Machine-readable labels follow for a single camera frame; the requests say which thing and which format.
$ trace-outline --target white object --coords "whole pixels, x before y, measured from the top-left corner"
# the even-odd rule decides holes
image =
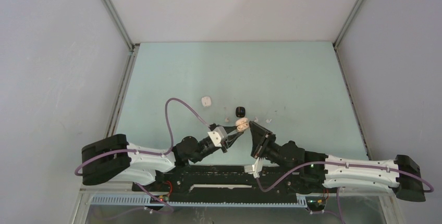
[[[210,107],[212,105],[212,99],[210,98],[210,96],[205,96],[201,98],[201,103],[204,107]]]
[[[324,187],[328,189],[337,188],[337,187],[346,187],[351,189],[354,192],[360,191],[374,191],[374,192],[386,192],[391,193],[391,188],[382,183],[373,183],[373,181],[363,181],[363,180],[353,180],[353,179],[329,179],[325,180],[322,184]]]
[[[238,119],[238,120],[235,122],[235,126],[239,126],[239,125],[244,124],[244,123],[246,123],[246,122],[249,122],[248,118],[247,118],[247,117],[243,117],[243,118],[241,118],[241,119]]]
[[[132,169],[127,168],[114,176],[109,181],[133,181],[143,186],[149,185],[155,181],[156,172],[153,169]]]
[[[258,178],[262,170],[263,160],[263,158],[258,158],[253,165],[244,166],[244,172],[253,175],[254,178]]]
[[[208,132],[208,135],[215,147],[221,147],[221,142],[227,138],[227,132],[223,127],[216,127],[213,131]]]
[[[245,131],[246,129],[248,129],[248,128],[250,127],[250,126],[249,126],[249,120],[248,120],[248,118],[243,117],[243,118],[237,120],[237,121],[235,122],[235,126],[236,126],[236,131],[237,131],[237,132],[243,132],[243,131]]]
[[[398,165],[394,163],[394,160],[350,160],[329,155],[328,158],[325,159],[325,161],[331,161],[334,163],[372,165],[398,169]],[[368,182],[371,185],[384,184],[392,188],[397,188],[399,186],[399,182],[396,181],[396,178],[399,177],[399,173],[389,171],[389,169],[388,171],[386,171],[371,168],[356,168],[349,166],[342,167],[328,164],[325,165],[324,169],[328,171],[328,173],[325,175],[325,181],[332,180],[334,182],[334,180],[338,179],[351,179],[357,181],[365,181],[352,183],[365,184],[366,182]]]
[[[133,143],[129,143],[127,149],[155,153],[166,152],[165,150],[137,146]],[[133,181],[141,185],[148,185],[155,181],[156,170],[169,172],[175,168],[175,156],[173,152],[162,156],[129,152],[128,156],[131,158],[130,167],[114,176],[110,181]]]
[[[112,0],[134,43],[334,41],[355,0],[157,1]]]

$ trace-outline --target white bracket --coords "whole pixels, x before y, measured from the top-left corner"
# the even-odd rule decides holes
[[[244,172],[252,174],[254,178],[259,178],[262,170],[264,158],[258,158],[253,165],[244,166]]]

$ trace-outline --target small white piece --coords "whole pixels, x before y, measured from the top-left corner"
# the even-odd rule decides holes
[[[263,158],[258,158],[255,164],[244,166],[244,172],[252,174],[254,178],[258,178],[262,170],[263,160]]]
[[[249,128],[249,120],[246,117],[241,118],[235,122],[235,126],[237,132],[243,132]]]
[[[236,131],[237,131],[237,132],[243,132],[243,131],[245,131],[246,129],[248,129],[249,127],[250,127],[250,126],[249,126],[249,123],[246,122],[246,123],[243,123],[243,124],[237,126],[237,127],[236,127]]]
[[[212,105],[212,99],[210,98],[210,96],[205,96],[201,98],[201,103],[204,107],[210,107]]]
[[[208,132],[208,135],[215,147],[221,147],[221,142],[227,138],[227,132],[223,127],[216,127],[213,131]]]
[[[235,122],[235,126],[239,126],[239,125],[244,124],[244,123],[246,123],[246,122],[249,122],[249,120],[247,119],[247,117],[241,118],[241,119],[239,119],[239,120],[237,120],[237,121]]]

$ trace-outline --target glass panel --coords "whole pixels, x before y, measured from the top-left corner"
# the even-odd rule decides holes
[[[347,196],[341,198],[344,221],[347,224],[382,224],[385,223],[379,198]],[[247,208],[247,207],[177,207],[171,215],[149,214],[137,210],[112,220],[112,217],[127,210],[130,206],[91,206],[88,214],[89,224],[100,223],[151,223],[151,224],[232,224],[232,223],[286,223],[286,224],[340,224],[340,220],[331,214],[310,215],[304,208]],[[337,203],[330,197],[326,210],[337,213]]]

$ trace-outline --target black end cap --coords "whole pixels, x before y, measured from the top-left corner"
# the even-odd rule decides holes
[[[126,135],[116,134],[82,148],[81,158],[85,162],[109,151],[124,150],[127,145],[129,143],[126,140]],[[127,153],[108,155],[95,160],[83,167],[83,184],[98,185],[105,183],[128,168],[130,162],[131,159]]]
[[[409,156],[396,156],[395,164],[398,165],[399,170],[421,177],[421,169]],[[399,178],[397,178],[396,181],[399,182],[399,187],[392,188],[396,194],[396,198],[409,202],[425,201],[424,185],[422,182],[403,174],[399,174]]]

